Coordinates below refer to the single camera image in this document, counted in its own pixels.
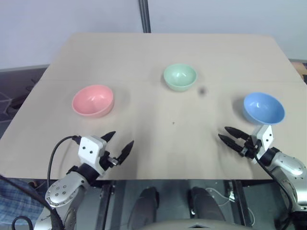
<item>person's leg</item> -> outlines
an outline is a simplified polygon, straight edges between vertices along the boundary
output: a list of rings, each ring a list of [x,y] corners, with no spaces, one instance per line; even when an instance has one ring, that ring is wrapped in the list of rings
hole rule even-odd
[[[33,193],[37,193],[34,188],[24,181],[10,180]],[[18,216],[29,217],[34,225],[42,210],[43,207],[39,202],[5,181],[0,180],[0,225],[11,225],[12,221]],[[16,225],[20,224],[26,224],[26,222],[24,220],[16,222]]]
[[[203,188],[193,187],[189,197],[190,209],[194,212],[194,218],[223,220],[220,207],[213,197]]]
[[[131,212],[128,230],[136,230],[155,222],[158,203],[157,190],[154,187],[144,189]]]

